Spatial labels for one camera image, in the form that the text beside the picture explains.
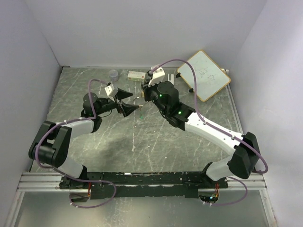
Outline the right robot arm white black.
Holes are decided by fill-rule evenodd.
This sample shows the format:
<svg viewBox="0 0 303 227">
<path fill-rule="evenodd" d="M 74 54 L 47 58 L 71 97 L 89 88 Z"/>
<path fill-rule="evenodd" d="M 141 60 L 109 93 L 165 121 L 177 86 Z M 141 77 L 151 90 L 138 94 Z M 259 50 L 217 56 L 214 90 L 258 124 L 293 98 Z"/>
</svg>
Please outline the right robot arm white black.
<svg viewBox="0 0 303 227">
<path fill-rule="evenodd" d="M 218 180 L 232 175 L 240 179 L 249 178 L 260 159 L 257 137 L 253 133 L 243 135 L 199 117 L 194 108 L 179 100 L 178 90 L 169 81 L 153 86 L 144 83 L 142 90 L 145 101 L 153 102 L 170 125 L 199 135 L 228 154 L 227 158 L 210 162 L 203 169 L 201 184 L 204 187 L 211 188 Z"/>
</svg>

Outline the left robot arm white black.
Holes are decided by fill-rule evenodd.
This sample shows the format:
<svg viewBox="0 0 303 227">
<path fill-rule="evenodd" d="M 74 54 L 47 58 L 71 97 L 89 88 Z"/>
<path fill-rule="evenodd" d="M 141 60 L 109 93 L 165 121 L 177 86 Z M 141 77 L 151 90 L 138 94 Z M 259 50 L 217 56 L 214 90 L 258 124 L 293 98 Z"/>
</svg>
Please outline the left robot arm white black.
<svg viewBox="0 0 303 227">
<path fill-rule="evenodd" d="M 77 120 L 70 123 L 45 121 L 40 126 L 29 149 L 28 156 L 39 160 L 68 175 L 60 187 L 82 189 L 89 182 L 87 168 L 68 156 L 70 141 L 80 135 L 96 132 L 101 123 L 101 114 L 116 109 L 124 117 L 139 109 L 138 105 L 126 104 L 122 100 L 133 94 L 119 88 L 111 89 L 108 98 L 87 93 L 83 98 L 83 110 Z"/>
</svg>

